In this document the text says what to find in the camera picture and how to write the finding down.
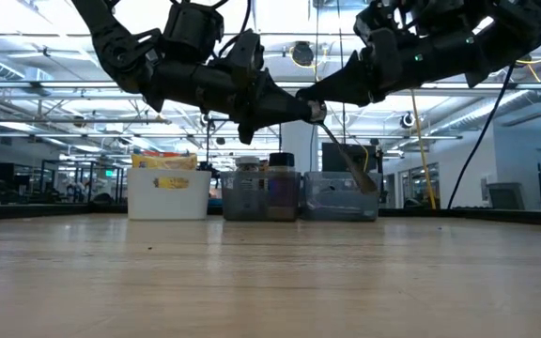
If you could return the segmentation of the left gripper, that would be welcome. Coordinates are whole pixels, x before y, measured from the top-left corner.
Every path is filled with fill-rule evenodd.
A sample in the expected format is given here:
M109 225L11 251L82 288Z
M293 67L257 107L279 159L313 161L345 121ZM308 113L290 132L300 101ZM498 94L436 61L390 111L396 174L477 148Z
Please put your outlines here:
M204 115L225 114L238 124L244 144L266 127L294 121L317 123L319 101L294 97L276 84L267 84L263 53L260 36L247 30L226 57L207 65L163 61L145 87L145 100L156 111L166 100L173 100L195 106Z

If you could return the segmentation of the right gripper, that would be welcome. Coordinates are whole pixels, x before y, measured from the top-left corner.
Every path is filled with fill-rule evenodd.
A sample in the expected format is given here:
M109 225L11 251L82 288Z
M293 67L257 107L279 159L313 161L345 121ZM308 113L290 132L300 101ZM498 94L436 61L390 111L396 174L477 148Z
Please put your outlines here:
M300 100L367 106L393 92L485 69L467 1L371 1L356 16L365 47L338 71L300 89Z

